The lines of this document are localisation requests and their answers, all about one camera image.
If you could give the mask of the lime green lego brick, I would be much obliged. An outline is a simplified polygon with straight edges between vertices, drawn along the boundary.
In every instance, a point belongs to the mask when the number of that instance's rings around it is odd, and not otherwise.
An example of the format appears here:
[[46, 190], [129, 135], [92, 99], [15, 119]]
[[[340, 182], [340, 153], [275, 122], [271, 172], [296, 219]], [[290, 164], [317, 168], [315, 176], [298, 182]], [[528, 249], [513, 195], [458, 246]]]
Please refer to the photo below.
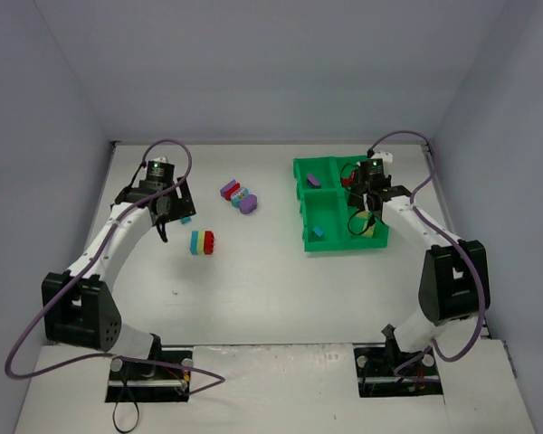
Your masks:
[[376, 217], [373, 213], [363, 211], [357, 215], [360, 223], [360, 230], [358, 235], [365, 238], [372, 238], [374, 233], [374, 227], [376, 225]]

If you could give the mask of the small teal lego cube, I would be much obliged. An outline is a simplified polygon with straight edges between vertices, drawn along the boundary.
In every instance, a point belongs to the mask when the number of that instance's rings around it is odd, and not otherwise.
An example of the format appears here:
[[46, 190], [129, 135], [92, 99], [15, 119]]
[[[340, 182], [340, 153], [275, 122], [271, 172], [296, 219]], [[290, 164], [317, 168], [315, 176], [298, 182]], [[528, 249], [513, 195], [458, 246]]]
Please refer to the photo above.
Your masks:
[[317, 238], [322, 238], [324, 235], [324, 232], [320, 227], [314, 227], [312, 232]]

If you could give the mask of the purple sloped lego brick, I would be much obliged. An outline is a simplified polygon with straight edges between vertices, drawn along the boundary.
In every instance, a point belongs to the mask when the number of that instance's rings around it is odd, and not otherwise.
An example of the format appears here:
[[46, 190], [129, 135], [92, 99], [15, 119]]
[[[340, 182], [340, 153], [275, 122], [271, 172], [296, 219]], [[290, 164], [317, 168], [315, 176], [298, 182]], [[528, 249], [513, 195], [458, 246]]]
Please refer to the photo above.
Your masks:
[[321, 181], [312, 173], [307, 173], [306, 176], [307, 184], [314, 189], [319, 189], [321, 187]]

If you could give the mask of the teal yellow red lego stack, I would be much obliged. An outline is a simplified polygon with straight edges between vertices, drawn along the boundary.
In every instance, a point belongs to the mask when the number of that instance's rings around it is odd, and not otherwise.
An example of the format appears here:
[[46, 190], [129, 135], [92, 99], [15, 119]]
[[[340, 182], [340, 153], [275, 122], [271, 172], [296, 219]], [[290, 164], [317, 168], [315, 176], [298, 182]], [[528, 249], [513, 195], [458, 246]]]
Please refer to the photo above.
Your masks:
[[214, 244], [212, 231], [192, 231], [189, 250], [194, 256], [210, 256], [214, 253]]

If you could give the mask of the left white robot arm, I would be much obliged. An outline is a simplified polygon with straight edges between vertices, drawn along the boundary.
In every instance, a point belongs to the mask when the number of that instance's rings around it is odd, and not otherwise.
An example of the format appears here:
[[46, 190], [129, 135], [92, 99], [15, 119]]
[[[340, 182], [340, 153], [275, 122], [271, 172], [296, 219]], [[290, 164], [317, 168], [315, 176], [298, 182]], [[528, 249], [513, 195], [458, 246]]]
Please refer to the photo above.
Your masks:
[[158, 360], [158, 335], [128, 325], [112, 296], [119, 273], [138, 242], [156, 230], [167, 241], [167, 225], [195, 215], [187, 181], [160, 157], [148, 162], [146, 176], [127, 187], [111, 206], [110, 217], [88, 249], [63, 273], [42, 283], [43, 303], [57, 302], [44, 316], [48, 340], [115, 356]]

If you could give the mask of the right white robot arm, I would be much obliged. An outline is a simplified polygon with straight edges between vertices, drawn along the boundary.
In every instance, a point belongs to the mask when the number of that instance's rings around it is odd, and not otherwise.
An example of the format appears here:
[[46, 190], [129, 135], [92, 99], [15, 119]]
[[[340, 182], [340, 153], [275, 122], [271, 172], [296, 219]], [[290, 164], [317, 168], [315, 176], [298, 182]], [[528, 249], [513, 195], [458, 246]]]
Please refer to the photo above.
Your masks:
[[491, 303], [487, 254], [479, 241], [466, 241], [446, 230], [415, 202], [414, 193], [392, 184], [381, 157], [372, 154], [351, 171], [349, 201], [356, 208], [350, 232], [363, 236], [379, 223], [399, 233], [424, 254], [417, 308], [391, 339], [402, 353], [435, 345], [453, 321], [477, 318], [470, 341], [447, 361], [463, 357], [481, 333]]

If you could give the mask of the green divided sorting tray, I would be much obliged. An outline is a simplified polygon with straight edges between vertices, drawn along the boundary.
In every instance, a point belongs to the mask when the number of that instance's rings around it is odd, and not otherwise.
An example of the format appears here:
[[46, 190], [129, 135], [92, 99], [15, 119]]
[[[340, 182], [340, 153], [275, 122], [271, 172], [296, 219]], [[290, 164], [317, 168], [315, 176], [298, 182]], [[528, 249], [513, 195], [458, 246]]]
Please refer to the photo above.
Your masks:
[[[357, 209], [348, 206], [347, 187], [341, 184], [341, 179], [348, 178], [351, 171], [365, 159], [364, 156], [323, 156], [293, 160], [306, 252], [372, 250], [387, 246], [388, 227], [380, 221], [376, 222], [372, 238], [354, 237], [348, 232], [348, 219]], [[321, 181], [319, 189], [307, 184], [307, 173], [318, 177]], [[314, 227], [323, 230], [322, 238], [313, 234]]]

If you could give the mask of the purple lego with red brick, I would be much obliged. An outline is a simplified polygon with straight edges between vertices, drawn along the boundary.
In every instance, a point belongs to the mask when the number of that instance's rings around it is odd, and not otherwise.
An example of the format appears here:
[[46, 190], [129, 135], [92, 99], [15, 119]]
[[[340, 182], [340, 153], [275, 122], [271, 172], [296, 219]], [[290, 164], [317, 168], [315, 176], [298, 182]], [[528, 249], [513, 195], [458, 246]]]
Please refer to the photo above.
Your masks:
[[235, 179], [229, 181], [220, 189], [220, 195], [226, 200], [230, 201], [232, 195], [241, 188], [241, 184], [238, 183]]

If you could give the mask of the teal printed purple lego stack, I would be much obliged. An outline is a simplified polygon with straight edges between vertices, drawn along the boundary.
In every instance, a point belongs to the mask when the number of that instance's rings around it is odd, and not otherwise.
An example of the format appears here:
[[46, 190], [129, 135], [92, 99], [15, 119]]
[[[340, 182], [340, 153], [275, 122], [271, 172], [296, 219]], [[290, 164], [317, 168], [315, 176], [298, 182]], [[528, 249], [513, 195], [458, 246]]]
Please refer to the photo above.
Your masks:
[[234, 192], [231, 197], [232, 206], [237, 208], [241, 214], [247, 215], [254, 212], [258, 206], [258, 198], [246, 188]]

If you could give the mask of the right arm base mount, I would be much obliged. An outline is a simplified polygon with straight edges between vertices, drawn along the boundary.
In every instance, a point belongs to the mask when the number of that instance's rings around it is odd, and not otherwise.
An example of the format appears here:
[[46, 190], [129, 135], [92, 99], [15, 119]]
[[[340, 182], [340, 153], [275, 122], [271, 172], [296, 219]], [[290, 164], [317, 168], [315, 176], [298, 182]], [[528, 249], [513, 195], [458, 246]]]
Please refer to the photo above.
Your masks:
[[416, 398], [443, 395], [431, 349], [399, 353], [384, 344], [353, 347], [360, 398]]

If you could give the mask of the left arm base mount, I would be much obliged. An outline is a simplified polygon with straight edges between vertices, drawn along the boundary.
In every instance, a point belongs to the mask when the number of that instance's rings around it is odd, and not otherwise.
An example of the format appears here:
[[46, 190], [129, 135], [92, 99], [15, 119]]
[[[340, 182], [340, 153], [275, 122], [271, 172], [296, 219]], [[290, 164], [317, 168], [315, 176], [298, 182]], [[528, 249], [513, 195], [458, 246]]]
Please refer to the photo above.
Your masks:
[[110, 363], [105, 402], [188, 402], [191, 373], [144, 363]]

